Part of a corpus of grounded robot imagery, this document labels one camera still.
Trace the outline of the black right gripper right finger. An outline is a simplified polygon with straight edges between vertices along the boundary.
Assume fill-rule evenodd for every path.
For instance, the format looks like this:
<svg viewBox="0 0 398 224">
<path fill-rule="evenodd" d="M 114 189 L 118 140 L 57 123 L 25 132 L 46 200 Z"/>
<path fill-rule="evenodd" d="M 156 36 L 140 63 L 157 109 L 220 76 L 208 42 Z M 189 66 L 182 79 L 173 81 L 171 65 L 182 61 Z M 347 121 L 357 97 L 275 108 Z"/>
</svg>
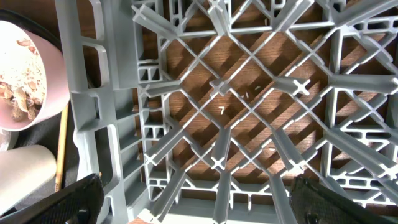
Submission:
<svg viewBox="0 0 398 224">
<path fill-rule="evenodd" d="M 290 206 L 299 224 L 395 224 L 302 176 L 292 183 Z"/>
</svg>

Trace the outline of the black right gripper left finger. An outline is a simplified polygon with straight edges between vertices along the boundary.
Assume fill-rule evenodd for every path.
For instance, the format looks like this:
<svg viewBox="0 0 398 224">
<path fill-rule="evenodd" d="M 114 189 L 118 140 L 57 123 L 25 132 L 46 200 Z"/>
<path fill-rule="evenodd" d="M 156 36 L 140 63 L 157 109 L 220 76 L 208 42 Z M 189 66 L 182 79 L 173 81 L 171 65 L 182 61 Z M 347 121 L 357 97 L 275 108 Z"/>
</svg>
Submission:
<svg viewBox="0 0 398 224">
<path fill-rule="evenodd" d="M 7 223 L 96 223 L 104 202 L 98 174 L 90 174 L 47 198 L 1 218 Z"/>
</svg>

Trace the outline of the white paper cup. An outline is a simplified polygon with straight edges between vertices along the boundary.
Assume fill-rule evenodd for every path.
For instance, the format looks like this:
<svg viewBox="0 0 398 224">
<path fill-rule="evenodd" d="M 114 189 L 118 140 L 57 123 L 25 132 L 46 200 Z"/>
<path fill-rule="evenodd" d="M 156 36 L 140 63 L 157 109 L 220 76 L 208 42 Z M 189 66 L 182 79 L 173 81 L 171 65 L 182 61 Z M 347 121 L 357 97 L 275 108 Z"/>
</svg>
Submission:
<svg viewBox="0 0 398 224">
<path fill-rule="evenodd" d="M 57 160 L 44 146 L 32 145 L 1 152 L 1 214 L 52 179 Z"/>
</svg>

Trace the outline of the pink bowl with food scraps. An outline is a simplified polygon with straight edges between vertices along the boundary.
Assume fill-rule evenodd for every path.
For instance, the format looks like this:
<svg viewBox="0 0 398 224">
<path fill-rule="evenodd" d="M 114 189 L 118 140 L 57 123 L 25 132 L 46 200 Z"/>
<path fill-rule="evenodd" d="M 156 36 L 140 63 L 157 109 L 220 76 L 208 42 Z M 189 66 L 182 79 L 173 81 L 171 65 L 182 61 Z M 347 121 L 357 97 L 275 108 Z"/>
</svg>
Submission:
<svg viewBox="0 0 398 224">
<path fill-rule="evenodd" d="M 25 130 L 62 112 L 69 100 L 61 50 L 1 21 L 1 128 Z"/>
</svg>

